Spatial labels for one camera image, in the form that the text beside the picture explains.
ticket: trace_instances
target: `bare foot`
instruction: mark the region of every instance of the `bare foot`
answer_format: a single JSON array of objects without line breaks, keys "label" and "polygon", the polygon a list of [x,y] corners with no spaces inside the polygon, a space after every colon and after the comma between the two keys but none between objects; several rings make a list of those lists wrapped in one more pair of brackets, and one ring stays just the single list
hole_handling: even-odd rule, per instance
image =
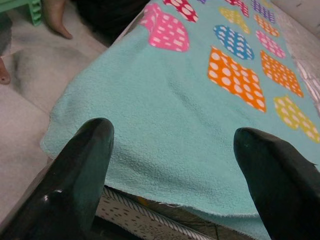
[{"label": "bare foot", "polygon": [[4,61],[0,57],[0,84],[9,84],[10,83],[10,75],[6,69]]},{"label": "bare foot", "polygon": [[50,28],[60,33],[66,39],[72,39],[73,36],[63,24],[66,1],[67,0],[43,0],[43,12]]}]

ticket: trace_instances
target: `orange polka dot patch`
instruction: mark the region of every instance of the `orange polka dot patch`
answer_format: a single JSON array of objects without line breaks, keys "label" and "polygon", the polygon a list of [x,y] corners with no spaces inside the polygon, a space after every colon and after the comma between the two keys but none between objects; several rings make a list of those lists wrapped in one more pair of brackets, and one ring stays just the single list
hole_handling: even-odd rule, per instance
[{"label": "orange polka dot patch", "polygon": [[268,21],[264,20],[262,17],[260,17],[258,14],[254,15],[254,20],[259,24],[260,27],[263,28],[267,33],[271,34],[274,37],[279,37],[280,33],[279,31],[273,27]]},{"label": "orange polka dot patch", "polygon": [[304,93],[293,71],[270,57],[263,50],[260,52],[260,56],[263,72],[268,78],[297,94],[299,97],[304,97]]},{"label": "orange polka dot patch", "polygon": [[210,53],[208,77],[224,90],[243,99],[251,107],[264,113],[267,111],[257,74],[215,47],[212,47]]}]

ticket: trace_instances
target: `red polka dot patch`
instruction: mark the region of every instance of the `red polka dot patch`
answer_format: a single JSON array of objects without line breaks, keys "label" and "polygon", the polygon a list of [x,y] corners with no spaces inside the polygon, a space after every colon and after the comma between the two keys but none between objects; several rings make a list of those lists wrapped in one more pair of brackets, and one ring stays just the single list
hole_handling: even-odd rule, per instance
[{"label": "red polka dot patch", "polygon": [[165,5],[172,5],[187,21],[197,22],[198,15],[187,0],[163,0]]},{"label": "red polka dot patch", "polygon": [[247,18],[249,17],[249,10],[248,6],[241,0],[225,0],[226,2],[230,3],[232,6],[238,6],[241,9],[243,15]]}]

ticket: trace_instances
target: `blanket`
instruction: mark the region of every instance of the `blanket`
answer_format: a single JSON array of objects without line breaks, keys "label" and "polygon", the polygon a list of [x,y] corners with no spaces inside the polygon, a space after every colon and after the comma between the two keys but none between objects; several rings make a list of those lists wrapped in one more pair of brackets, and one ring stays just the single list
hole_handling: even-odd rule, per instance
[{"label": "blanket", "polygon": [[269,239],[234,132],[271,133],[319,163],[320,120],[267,3],[151,1],[140,25],[68,85],[42,148],[54,158],[85,121],[108,118],[106,185]]}]

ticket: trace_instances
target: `striped fabric edge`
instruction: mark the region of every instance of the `striped fabric edge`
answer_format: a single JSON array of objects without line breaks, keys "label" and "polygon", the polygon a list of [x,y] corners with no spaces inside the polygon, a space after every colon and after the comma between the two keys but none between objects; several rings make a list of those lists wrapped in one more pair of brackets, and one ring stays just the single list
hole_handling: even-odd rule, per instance
[{"label": "striped fabric edge", "polygon": [[124,204],[126,207],[135,210],[145,216],[148,216],[150,219],[155,220],[163,225],[165,225],[168,228],[174,229],[185,236],[188,236],[189,238],[192,238],[193,240],[214,240],[213,238],[210,238],[200,232],[197,232],[189,227],[186,227],[180,223],[177,223],[165,216],[162,216],[154,211],[151,211],[147,209],[146,207],[120,195],[119,193],[112,191],[109,187],[104,186],[103,194],[107,197],[112,198],[115,201],[118,201],[122,204]]}]

